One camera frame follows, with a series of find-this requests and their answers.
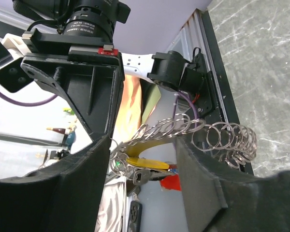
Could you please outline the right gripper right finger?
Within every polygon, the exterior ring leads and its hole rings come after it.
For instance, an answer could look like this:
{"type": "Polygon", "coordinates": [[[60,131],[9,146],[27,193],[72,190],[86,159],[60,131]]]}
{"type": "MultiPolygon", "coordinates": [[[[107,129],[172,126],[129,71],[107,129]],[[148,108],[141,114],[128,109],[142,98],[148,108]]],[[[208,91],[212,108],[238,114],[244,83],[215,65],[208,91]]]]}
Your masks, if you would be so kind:
{"type": "Polygon", "coordinates": [[[290,232],[290,171],[260,178],[231,169],[176,141],[191,232],[290,232]]]}

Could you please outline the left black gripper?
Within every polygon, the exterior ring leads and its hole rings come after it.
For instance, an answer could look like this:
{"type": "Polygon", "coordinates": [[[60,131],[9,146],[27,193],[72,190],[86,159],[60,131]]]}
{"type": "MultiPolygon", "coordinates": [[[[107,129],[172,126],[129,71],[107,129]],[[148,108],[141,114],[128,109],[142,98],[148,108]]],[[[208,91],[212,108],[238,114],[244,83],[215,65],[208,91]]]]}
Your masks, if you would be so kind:
{"type": "Polygon", "coordinates": [[[29,51],[21,68],[69,104],[92,140],[112,136],[125,79],[113,36],[130,7],[118,0],[14,0],[13,9],[33,20],[22,36],[29,51]]]}

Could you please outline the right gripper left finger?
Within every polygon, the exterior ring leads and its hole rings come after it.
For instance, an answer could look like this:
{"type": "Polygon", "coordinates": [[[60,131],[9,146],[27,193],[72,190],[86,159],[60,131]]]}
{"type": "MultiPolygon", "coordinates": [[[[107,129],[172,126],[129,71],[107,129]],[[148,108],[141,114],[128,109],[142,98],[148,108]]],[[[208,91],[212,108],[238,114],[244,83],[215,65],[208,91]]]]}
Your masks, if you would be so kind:
{"type": "Polygon", "coordinates": [[[110,138],[24,177],[0,179],[0,232],[92,232],[110,138]]]}

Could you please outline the red key tag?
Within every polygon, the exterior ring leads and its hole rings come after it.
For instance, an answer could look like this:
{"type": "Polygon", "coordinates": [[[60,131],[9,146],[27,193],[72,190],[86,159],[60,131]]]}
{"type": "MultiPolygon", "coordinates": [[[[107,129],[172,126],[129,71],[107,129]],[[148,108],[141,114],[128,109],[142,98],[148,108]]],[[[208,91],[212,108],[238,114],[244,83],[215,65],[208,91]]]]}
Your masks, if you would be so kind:
{"type": "MultiPolygon", "coordinates": [[[[169,169],[177,169],[176,164],[170,164],[169,169]]],[[[159,181],[164,189],[181,191],[179,174],[169,175],[159,181]]]]}

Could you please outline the yellow tag key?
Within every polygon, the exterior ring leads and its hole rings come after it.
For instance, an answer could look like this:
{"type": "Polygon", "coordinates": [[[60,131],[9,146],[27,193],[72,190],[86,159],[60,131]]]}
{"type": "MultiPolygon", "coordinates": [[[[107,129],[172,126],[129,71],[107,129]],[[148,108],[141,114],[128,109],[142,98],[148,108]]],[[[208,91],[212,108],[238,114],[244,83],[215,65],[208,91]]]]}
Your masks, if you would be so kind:
{"type": "Polygon", "coordinates": [[[127,163],[136,168],[133,172],[133,183],[135,185],[144,185],[150,180],[160,180],[167,176],[173,175],[169,169],[170,165],[159,161],[139,158],[139,155],[150,148],[163,145],[166,142],[147,141],[145,143],[137,143],[135,145],[129,145],[126,148],[126,154],[128,158],[127,163]]]}

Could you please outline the blue tag key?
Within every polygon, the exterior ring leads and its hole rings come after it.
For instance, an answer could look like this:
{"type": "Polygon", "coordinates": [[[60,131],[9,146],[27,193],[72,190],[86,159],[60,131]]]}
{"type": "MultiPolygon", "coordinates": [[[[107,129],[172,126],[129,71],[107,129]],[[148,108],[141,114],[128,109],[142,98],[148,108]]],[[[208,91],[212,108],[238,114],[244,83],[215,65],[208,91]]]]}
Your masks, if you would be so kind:
{"type": "Polygon", "coordinates": [[[169,169],[168,172],[172,174],[178,174],[178,169],[169,169]]]}

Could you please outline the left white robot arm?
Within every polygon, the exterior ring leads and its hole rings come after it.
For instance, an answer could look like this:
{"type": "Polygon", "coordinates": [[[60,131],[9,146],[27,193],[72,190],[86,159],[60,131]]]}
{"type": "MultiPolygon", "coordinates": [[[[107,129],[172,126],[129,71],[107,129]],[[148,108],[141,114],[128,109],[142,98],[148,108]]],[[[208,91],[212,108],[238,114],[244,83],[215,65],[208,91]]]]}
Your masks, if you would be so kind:
{"type": "Polygon", "coordinates": [[[176,51],[150,55],[114,48],[116,23],[130,7],[117,0],[15,0],[14,11],[32,20],[23,34],[29,51],[21,68],[40,88],[68,102],[93,140],[112,135],[125,74],[170,91],[196,93],[204,64],[176,51]]]}

